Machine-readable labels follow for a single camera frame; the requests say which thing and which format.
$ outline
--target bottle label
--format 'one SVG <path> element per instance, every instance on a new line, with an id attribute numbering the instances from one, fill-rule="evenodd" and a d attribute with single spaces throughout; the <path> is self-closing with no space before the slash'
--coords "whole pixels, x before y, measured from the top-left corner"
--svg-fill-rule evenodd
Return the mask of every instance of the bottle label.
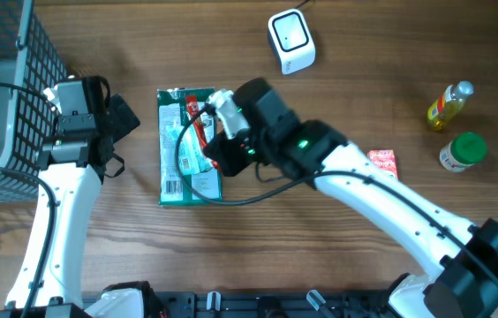
<path id="1" fill-rule="evenodd" d="M 443 114 L 445 109 L 445 103 L 451 101 L 451 88 L 453 85 L 449 85 L 441 97 L 434 102 L 432 107 L 427 110 L 427 120 L 431 125 L 435 124 L 440 115 Z"/>
<path id="2" fill-rule="evenodd" d="M 451 154 L 451 143 L 452 142 L 450 142 L 440 151 L 440 162 L 443 167 L 453 172 L 461 172 L 471 167 L 472 164 L 460 163 L 455 159 L 455 157 Z"/>

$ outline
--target plastic basket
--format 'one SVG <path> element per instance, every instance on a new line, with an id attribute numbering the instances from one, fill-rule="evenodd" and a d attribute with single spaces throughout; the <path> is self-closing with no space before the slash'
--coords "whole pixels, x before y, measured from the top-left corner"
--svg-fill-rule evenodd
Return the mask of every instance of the plastic basket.
<path id="1" fill-rule="evenodd" d="M 0 0 L 0 82 L 42 92 L 65 77 L 33 1 Z M 52 130 L 53 118 L 41 99 L 0 87 L 0 167 L 36 176 L 36 153 Z M 0 173 L 0 202 L 35 200 L 37 192 L 37 184 Z"/>

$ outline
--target yellow bottle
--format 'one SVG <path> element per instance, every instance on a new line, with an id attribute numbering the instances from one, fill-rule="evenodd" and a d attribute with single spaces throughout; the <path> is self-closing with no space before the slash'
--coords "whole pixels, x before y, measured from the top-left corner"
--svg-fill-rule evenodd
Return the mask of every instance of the yellow bottle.
<path id="1" fill-rule="evenodd" d="M 472 84 L 466 80 L 459 82 L 455 87 L 449 85 L 443 95 L 427 110 L 427 123 L 435 131 L 443 129 L 463 108 L 467 97 L 473 93 Z"/>

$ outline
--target wooden surface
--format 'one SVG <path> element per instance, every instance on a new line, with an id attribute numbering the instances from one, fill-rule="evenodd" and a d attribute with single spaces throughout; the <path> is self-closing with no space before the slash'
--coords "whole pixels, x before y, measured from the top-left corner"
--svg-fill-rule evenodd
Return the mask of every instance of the wooden surface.
<path id="1" fill-rule="evenodd" d="M 301 118 L 333 125 L 364 151 L 394 149 L 402 181 L 429 200 L 476 223 L 498 220 L 498 1 L 318 0 L 305 8 L 316 62 L 284 77 L 266 25 L 292 5 L 36 7 L 64 61 L 78 74 L 108 78 L 141 119 L 117 144 L 126 172 L 106 181 L 94 206 L 84 292 L 132 280 L 156 291 L 340 291 L 385 288 L 420 272 L 363 217 L 303 185 L 247 207 L 159 207 L 157 88 L 235 89 L 264 76 Z M 429 132 L 427 108 L 459 80 L 472 81 L 475 95 L 446 132 Z M 466 131 L 481 133 L 490 154 L 475 169 L 448 172 L 439 150 Z M 225 179 L 223 195 L 276 186 L 259 184 L 249 169 Z M 0 205 L 0 308 L 33 214 L 34 203 Z"/>

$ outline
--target pink packet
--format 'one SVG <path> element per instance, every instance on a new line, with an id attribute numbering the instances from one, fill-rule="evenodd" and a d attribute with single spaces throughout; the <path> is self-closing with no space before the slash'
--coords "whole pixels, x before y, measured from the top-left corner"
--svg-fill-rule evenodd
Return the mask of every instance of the pink packet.
<path id="1" fill-rule="evenodd" d="M 396 167 L 394 150 L 371 150 L 366 156 L 377 167 L 387 172 L 392 178 L 398 180 L 398 168 Z"/>

